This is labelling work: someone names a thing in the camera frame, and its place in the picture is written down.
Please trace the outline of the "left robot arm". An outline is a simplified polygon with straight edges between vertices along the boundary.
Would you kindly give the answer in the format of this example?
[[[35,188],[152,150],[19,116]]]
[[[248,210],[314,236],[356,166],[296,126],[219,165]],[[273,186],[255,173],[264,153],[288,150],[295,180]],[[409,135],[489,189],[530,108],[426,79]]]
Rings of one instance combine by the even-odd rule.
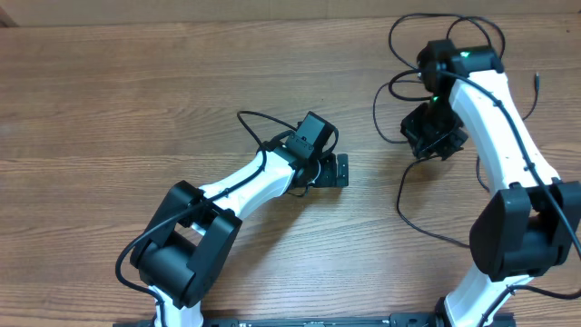
[[[269,200],[301,188],[349,184],[348,157],[334,154],[336,126],[309,112],[269,141],[257,142],[255,157],[230,176],[194,187],[180,181],[165,195],[143,233],[120,253],[141,283],[117,280],[154,298],[148,326],[201,326],[201,302],[216,282],[243,220]]]

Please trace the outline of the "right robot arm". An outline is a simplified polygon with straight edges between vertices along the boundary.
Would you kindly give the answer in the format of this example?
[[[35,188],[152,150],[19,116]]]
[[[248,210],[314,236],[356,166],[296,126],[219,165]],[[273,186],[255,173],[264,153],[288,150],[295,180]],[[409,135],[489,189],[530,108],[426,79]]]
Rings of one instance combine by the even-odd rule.
[[[498,309],[580,246],[580,185],[563,181],[539,152],[492,48],[431,41],[417,64],[428,95],[401,123],[412,153],[420,161],[449,158],[471,140],[490,194],[469,233],[473,263],[438,301],[430,324],[511,326]]]

